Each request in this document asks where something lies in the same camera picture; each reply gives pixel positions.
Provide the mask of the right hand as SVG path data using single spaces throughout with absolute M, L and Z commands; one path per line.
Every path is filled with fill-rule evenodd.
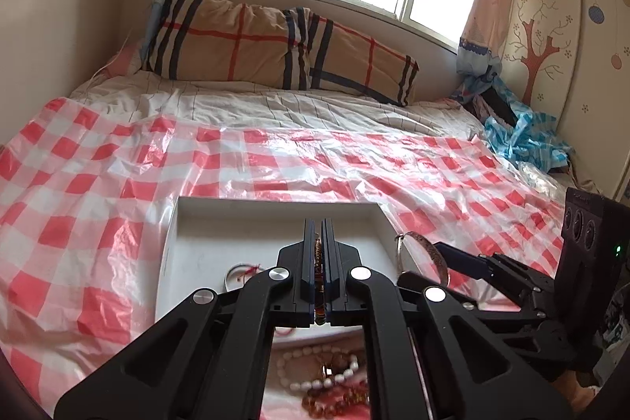
M 552 386 L 568 401 L 574 414 L 581 414 L 600 391 L 598 386 L 581 386 L 574 371 L 564 372 Z

